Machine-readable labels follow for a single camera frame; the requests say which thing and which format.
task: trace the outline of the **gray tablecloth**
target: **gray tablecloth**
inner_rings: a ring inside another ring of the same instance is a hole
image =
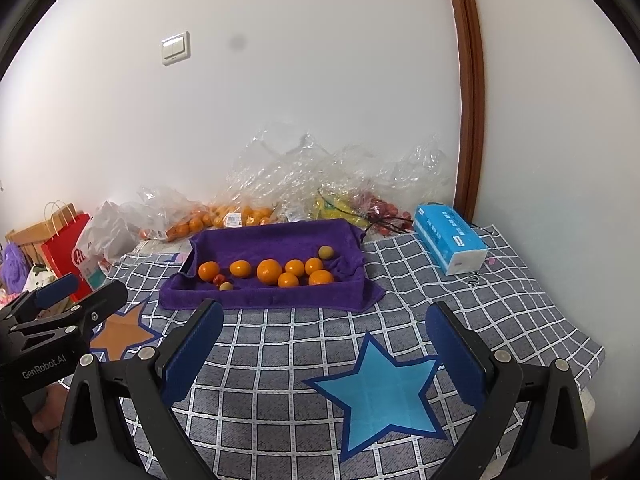
[[[303,384],[349,370],[365,332],[399,361],[433,354],[425,309],[445,301],[492,348],[521,362],[569,361],[584,387],[604,350],[573,327],[500,233],[479,231],[490,247],[476,274],[444,276],[413,235],[363,245],[370,278],[385,290],[368,312],[330,308],[226,311],[222,334],[190,394],[174,412],[220,479],[424,480],[436,471],[474,416],[441,368],[427,396],[447,440],[391,433],[339,463],[342,411]],[[183,254],[129,254],[110,273],[126,282],[128,308],[148,300],[143,320],[163,335],[190,312],[163,310],[158,290]],[[143,463],[164,478],[130,400],[123,402]],[[525,406],[513,412],[496,456],[513,446]]]

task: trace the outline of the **blue star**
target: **blue star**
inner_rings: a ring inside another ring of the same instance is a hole
[[[340,461],[390,431],[446,439],[426,393],[437,356],[396,361],[367,332],[353,370],[303,381],[344,410]]]

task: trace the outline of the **orange star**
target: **orange star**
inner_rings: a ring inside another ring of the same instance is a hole
[[[151,343],[162,337],[162,334],[142,323],[142,310],[146,300],[132,307],[126,314],[115,312],[102,324],[89,344],[92,351],[105,352],[107,361],[123,359],[127,349]]]

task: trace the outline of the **person's hand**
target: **person's hand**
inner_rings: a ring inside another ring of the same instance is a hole
[[[37,432],[51,432],[49,445],[42,454],[42,463],[53,474],[56,473],[58,462],[58,437],[60,436],[62,414],[65,411],[66,394],[67,390],[62,384],[55,383],[47,386],[47,400],[42,409],[33,415],[31,421]],[[24,435],[16,434],[15,437],[27,456],[31,456],[33,450]]]

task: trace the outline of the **blue tissue packaging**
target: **blue tissue packaging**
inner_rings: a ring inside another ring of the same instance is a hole
[[[482,266],[486,245],[452,208],[419,205],[414,218],[415,233],[447,276],[476,272]]]

